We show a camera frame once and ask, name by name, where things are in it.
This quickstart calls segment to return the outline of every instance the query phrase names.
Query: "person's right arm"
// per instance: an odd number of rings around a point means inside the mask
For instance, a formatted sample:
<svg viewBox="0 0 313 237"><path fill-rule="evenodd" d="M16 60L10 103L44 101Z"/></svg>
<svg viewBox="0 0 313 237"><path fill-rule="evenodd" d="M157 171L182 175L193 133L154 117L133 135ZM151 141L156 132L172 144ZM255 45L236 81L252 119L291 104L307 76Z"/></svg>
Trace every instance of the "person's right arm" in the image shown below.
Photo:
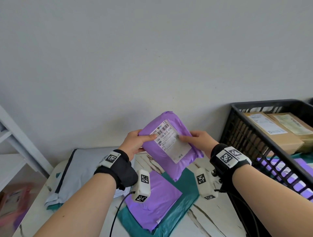
<svg viewBox="0 0 313 237"><path fill-rule="evenodd" d="M191 131L193 137L180 136L211 157L218 144L204 131ZM238 168L233 184L273 237L313 236L313 203L269 178L250 165Z"/></svg>

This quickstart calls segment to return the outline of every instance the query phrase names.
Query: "purple poly mailer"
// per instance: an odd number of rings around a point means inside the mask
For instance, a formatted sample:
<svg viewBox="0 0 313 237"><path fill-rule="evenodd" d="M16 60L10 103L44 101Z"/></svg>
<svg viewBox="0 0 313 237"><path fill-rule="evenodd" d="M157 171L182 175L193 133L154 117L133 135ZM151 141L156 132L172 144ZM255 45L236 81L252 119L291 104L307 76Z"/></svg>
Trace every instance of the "purple poly mailer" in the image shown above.
<svg viewBox="0 0 313 237"><path fill-rule="evenodd" d="M310 166L308 166L307 164L306 164L306 162L303 160L303 159L301 159L301 158L298 158L298 159L294 159L303 169L305 169L305 171L307 171L310 175L312 175L313 176L313 169L310 167ZM265 166L266 167L266 169L267 170L271 170L272 168L267 164L267 162L265 161L265 160L263 160L262 161L262 163L261 163L263 166ZM284 168L285 167L285 163L283 162L283 161L281 161L281 160L279 160L279 159L272 159L271 160L271 164L272 165L276 165L276 170L277 171L281 171L281 169L282 168ZM286 167L282 172L281 172L281 175L283 176L283 177L285 177L287 174L289 174L289 172L290 172L291 170L290 170L290 168L289 167ZM274 171L274 170L272 170L272 175L277 175L277 173ZM288 179L287 179L287 182L288 183L292 183L293 181L295 181L296 179L298 178L298 176L296 175L296 174L293 174L293 175L291 175ZM303 181L299 181L299 182L297 182L295 185L294 185L294 189L296 190L296 191L300 191L302 188L304 188L306 185L305 185L305 183L303 182ZM302 197L304 197L304 198L309 198L309 197L311 197L312 195L313 195L313 191L311 190L311 189L306 189L306 190L304 190L301 194L300 194Z"/></svg>
<svg viewBox="0 0 313 237"><path fill-rule="evenodd" d="M157 134L154 141L142 147L177 181L182 171L203 153L194 145L179 140L178 135L191 136L189 130L172 111L166 111L152 120L138 135Z"/></svg>
<svg viewBox="0 0 313 237"><path fill-rule="evenodd" d="M141 227L152 232L182 192L156 171L150 172L150 186L151 195L144 203L136 203L130 196L125 202Z"/></svg>

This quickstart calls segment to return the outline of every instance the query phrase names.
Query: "wire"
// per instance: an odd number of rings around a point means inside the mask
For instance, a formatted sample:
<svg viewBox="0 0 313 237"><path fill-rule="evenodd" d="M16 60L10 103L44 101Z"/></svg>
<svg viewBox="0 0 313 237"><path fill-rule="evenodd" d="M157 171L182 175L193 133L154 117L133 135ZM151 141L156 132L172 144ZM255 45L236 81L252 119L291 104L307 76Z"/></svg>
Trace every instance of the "wire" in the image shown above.
<svg viewBox="0 0 313 237"><path fill-rule="evenodd" d="M251 215L252 215L253 220L254 220L254 223L255 223L255 229L256 229L257 237L260 237L258 224L257 224L257 222L256 222L254 213L253 213L253 211L251 210L251 208L248 206L248 204L246 204L243 200L241 200L239 197L237 197L235 194L232 194L231 192L228 192L228 191L225 191L225 190L221 190L221 189L214 189L214 191L215 191L215 192L221 192L221 193L228 193L229 195L231 195L231 196L237 198L239 201L241 201L241 202L249 209L249 211L251 212Z"/></svg>
<svg viewBox="0 0 313 237"><path fill-rule="evenodd" d="M135 192L130 192L129 194L127 194L127 195L124 197L124 199L122 200L122 202L120 203L120 206L119 206L118 209L117 209L117 212L116 212L116 214L115 214L115 217L114 217L114 220L113 220L113 223L112 223L112 227L111 227L111 231L110 231L110 237L111 237L111 235L112 235L113 225L114 225L114 222L115 222L115 220L116 220L116 217L117 217L118 211L120 210L121 205L123 204L123 202L125 201L125 199L126 199L129 195L134 194L134 193L135 193Z"/></svg>

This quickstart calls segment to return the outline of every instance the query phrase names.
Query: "white marble table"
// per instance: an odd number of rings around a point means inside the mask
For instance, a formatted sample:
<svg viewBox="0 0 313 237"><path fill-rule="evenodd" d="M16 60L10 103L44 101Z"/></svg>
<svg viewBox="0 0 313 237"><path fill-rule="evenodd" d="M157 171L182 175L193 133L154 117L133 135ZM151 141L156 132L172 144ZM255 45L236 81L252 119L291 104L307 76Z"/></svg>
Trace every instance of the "white marble table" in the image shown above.
<svg viewBox="0 0 313 237"><path fill-rule="evenodd" d="M49 195L51 187L55 185L55 175L64 170L66 163L67 160L55 167L13 237L33 236L53 214L53 211L46 210L44 203ZM213 166L206 157L203 159L196 159L195 162L188 166L188 169L194 172L199 167L204 167L208 171L213 170ZM142 168L149 172L152 170L155 170L160 174L164 172L158 163L156 163L148 154L136 155L135 170ZM102 227L101 237L109 236L117 207L121 201L122 197L113 200ZM116 219L114 224L112 236L129 236L118 219ZM199 197L171 234L171 237L190 236L245 237L246 233L227 194L220 193L218 198L212 200L206 200Z"/></svg>

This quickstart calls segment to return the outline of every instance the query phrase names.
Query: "forearm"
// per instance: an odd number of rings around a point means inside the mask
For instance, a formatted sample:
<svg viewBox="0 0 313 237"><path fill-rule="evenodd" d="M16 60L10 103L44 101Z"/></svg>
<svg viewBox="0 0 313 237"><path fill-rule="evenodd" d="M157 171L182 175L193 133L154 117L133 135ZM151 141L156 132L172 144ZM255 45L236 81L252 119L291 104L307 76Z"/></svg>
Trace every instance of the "forearm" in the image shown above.
<svg viewBox="0 0 313 237"><path fill-rule="evenodd" d="M95 174L34 237L98 237L112 202L116 182L109 174Z"/></svg>
<svg viewBox="0 0 313 237"><path fill-rule="evenodd" d="M273 237L312 236L313 203L250 165L237 169L232 180Z"/></svg>

